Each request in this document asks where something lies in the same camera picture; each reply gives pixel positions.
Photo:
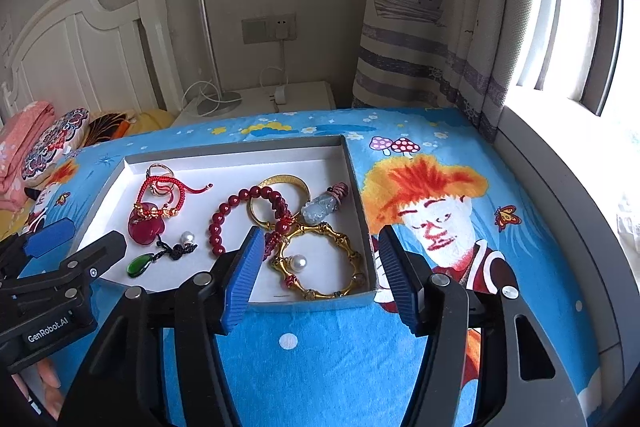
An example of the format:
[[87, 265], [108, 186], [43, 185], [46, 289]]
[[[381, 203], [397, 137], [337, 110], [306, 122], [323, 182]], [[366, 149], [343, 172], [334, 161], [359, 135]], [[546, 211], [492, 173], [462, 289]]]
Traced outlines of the person's left hand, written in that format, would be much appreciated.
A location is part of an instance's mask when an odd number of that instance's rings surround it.
[[57, 421], [62, 409], [64, 397], [61, 392], [61, 383], [58, 379], [54, 364], [50, 359], [42, 359], [36, 363], [34, 369], [37, 374], [36, 381], [42, 391], [43, 406]]

